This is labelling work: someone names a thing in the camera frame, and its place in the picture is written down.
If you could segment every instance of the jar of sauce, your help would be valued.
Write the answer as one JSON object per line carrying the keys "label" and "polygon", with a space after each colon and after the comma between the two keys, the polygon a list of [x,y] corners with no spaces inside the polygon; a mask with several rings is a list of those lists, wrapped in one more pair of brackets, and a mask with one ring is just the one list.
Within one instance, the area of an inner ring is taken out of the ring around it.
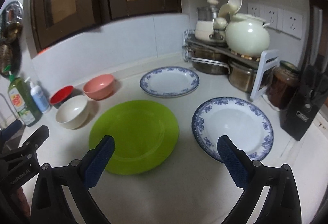
{"label": "jar of sauce", "polygon": [[300,84],[299,73],[299,69],[290,62],[280,61],[280,67],[274,70],[272,83],[267,91],[268,99],[274,106],[286,108]]}

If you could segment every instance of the white bowl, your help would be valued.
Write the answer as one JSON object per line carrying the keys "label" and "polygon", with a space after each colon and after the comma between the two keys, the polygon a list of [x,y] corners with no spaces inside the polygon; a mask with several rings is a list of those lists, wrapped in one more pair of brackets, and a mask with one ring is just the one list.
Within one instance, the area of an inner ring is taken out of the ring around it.
{"label": "white bowl", "polygon": [[75,129],[86,121],[88,114],[87,97],[78,95],[68,99],[58,108],[56,121],[66,129]]}

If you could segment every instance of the white plate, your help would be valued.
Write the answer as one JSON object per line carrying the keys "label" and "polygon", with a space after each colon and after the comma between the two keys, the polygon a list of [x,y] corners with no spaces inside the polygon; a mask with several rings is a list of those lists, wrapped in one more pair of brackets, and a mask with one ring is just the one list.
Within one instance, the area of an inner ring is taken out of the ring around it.
{"label": "white plate", "polygon": [[227,135],[251,160],[262,160],[271,150],[273,129],[255,105],[234,97],[218,97],[201,104],[192,118],[192,131],[202,149],[222,162],[216,144]]}
{"label": "white plate", "polygon": [[177,97],[194,91],[199,85],[198,75],[183,67],[162,67],[145,74],[140,87],[157,97]]}

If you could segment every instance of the electrical outlet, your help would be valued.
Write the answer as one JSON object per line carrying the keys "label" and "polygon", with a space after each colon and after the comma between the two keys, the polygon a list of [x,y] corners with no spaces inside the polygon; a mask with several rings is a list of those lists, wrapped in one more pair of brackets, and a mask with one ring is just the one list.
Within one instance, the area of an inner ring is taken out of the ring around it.
{"label": "electrical outlet", "polygon": [[299,39],[302,38],[303,17],[300,14],[284,10],[282,31]]}
{"label": "electrical outlet", "polygon": [[248,13],[253,16],[260,16],[260,5],[248,3]]}
{"label": "electrical outlet", "polygon": [[278,22],[278,8],[265,6],[263,18],[270,23],[270,26],[268,26],[268,28],[276,30]]}

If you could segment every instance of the kitchen countertop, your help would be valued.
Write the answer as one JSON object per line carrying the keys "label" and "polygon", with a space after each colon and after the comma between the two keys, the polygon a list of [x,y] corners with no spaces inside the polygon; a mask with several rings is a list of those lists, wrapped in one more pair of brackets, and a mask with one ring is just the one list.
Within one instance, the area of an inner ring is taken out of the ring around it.
{"label": "kitchen countertop", "polygon": [[[147,95],[139,86],[141,76],[159,67],[158,64],[191,67],[185,62],[140,63],[141,72],[128,76],[117,72],[118,90],[103,101],[89,101],[91,114],[79,129],[68,130],[55,122],[56,109],[44,115],[31,128],[26,128],[22,137],[25,141],[40,125],[47,125],[49,138],[37,150],[40,165],[66,166],[73,159],[81,159],[88,151],[89,132],[99,116],[112,106],[135,99],[147,99],[162,103],[176,116],[179,124],[178,142],[165,162],[157,168],[131,176],[120,176],[104,172],[95,188],[90,189],[94,200],[111,223],[221,223],[233,208],[242,189],[234,184],[224,164],[212,159],[197,144],[191,130],[195,110],[204,101],[231,96],[248,99],[248,95],[230,85],[226,75],[207,75],[197,72],[199,87],[192,93],[178,98],[156,98]],[[269,118],[273,131],[273,147],[262,161],[266,166],[280,167],[288,163],[294,173],[301,200],[302,222],[309,223],[324,195],[328,182],[328,140],[319,129],[311,124],[300,142],[295,141],[280,128],[279,113],[262,98],[254,101]],[[37,176],[27,182],[24,192],[31,203]],[[265,200],[268,187],[264,188],[249,223],[255,222]],[[77,222],[84,223],[77,214],[76,205],[67,187],[64,187],[72,212]]]}

